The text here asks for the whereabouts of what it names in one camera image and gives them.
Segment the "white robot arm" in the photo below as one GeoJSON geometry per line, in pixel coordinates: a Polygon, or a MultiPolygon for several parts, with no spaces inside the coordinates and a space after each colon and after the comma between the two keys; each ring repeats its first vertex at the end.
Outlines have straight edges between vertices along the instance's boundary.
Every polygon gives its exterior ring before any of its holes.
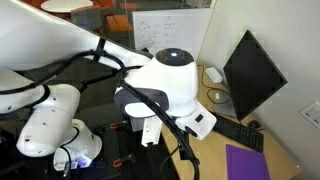
{"type": "Polygon", "coordinates": [[[192,55],[167,48],[152,55],[133,50],[20,0],[0,0],[0,114],[31,107],[17,141],[29,157],[52,155],[56,170],[86,168],[102,149],[75,113],[80,92],[49,78],[32,81],[22,71],[82,57],[120,74],[114,101],[125,115],[147,124],[162,121],[181,139],[204,139],[216,118],[197,99],[198,72],[192,55]]]}

